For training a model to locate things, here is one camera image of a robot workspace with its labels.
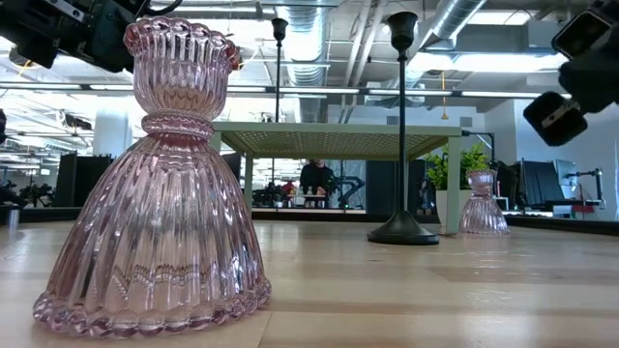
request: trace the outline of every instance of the potted plant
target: potted plant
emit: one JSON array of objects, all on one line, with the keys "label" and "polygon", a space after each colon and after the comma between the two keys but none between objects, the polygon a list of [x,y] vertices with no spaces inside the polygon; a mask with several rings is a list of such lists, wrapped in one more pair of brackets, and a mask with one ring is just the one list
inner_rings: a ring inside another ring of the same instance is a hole
[{"label": "potted plant", "polygon": [[[447,223],[447,170],[449,167],[447,154],[449,148],[444,145],[441,150],[443,151],[441,156],[428,154],[426,161],[434,163],[434,167],[427,170],[427,175],[436,188],[436,214],[438,214],[441,224],[445,226]],[[482,151],[481,144],[475,144],[470,150],[463,150],[460,153],[460,193],[458,197],[460,211],[471,197],[471,188],[468,185],[466,172],[487,168],[487,155]]]}]

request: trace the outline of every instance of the black candlestick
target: black candlestick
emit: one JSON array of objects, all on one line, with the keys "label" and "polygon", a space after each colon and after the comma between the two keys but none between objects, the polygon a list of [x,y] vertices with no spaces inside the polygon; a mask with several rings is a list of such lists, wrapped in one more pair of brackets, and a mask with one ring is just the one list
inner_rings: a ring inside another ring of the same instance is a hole
[{"label": "black candlestick", "polygon": [[391,45],[398,51],[399,61],[399,161],[398,181],[396,184],[396,211],[382,226],[368,233],[368,240],[373,243],[431,246],[438,244],[438,236],[428,232],[408,212],[406,194],[406,50],[413,44],[414,28],[417,16],[410,12],[394,14],[387,19],[391,29]]},{"label": "black candlestick", "polygon": [[[278,42],[278,62],[275,76],[275,122],[277,123],[280,121],[281,42],[286,38],[288,22],[285,19],[274,18],[271,20],[271,24],[273,24],[273,37]],[[275,183],[275,159],[271,160],[271,182]]]}]

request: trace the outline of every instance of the wooden table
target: wooden table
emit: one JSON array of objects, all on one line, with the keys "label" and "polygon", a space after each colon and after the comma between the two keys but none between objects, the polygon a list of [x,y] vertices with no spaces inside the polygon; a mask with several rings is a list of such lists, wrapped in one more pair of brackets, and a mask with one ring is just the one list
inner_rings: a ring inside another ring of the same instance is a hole
[{"label": "wooden table", "polygon": [[[125,341],[34,326],[70,223],[0,230],[0,347],[617,347],[619,239],[513,228],[438,246],[368,243],[371,223],[257,222],[273,298],[211,331]],[[427,225],[436,230],[438,225]]]},{"label": "wooden table", "polygon": [[[245,187],[251,188],[253,159],[398,160],[398,126],[215,122],[211,145],[221,142],[245,154]],[[459,223],[460,137],[458,127],[406,127],[407,160],[449,143],[447,234]],[[251,190],[245,190],[251,207]]]}]

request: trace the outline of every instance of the black candlestick base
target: black candlestick base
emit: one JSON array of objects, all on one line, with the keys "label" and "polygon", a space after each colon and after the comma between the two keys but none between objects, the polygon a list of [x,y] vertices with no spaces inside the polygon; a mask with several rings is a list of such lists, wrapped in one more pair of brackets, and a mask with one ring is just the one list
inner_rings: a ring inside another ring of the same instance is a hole
[{"label": "black candlestick base", "polygon": [[368,233],[368,241],[400,246],[433,246],[438,236],[428,232],[406,211],[396,211],[389,221]]}]

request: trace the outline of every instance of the glass candle holder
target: glass candle holder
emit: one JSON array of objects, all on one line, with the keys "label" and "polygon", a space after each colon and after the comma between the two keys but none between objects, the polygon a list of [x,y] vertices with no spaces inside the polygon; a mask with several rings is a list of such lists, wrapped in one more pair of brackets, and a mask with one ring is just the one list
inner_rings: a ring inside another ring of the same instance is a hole
[{"label": "glass candle holder", "polygon": [[499,205],[492,199],[495,175],[496,172],[490,169],[466,173],[473,194],[462,210],[459,233],[492,236],[510,233]]},{"label": "glass candle holder", "polygon": [[34,318],[58,333],[131,337],[250,314],[271,285],[239,184],[208,144],[239,50],[164,17],[129,25],[124,40],[148,135],[90,193]]}]

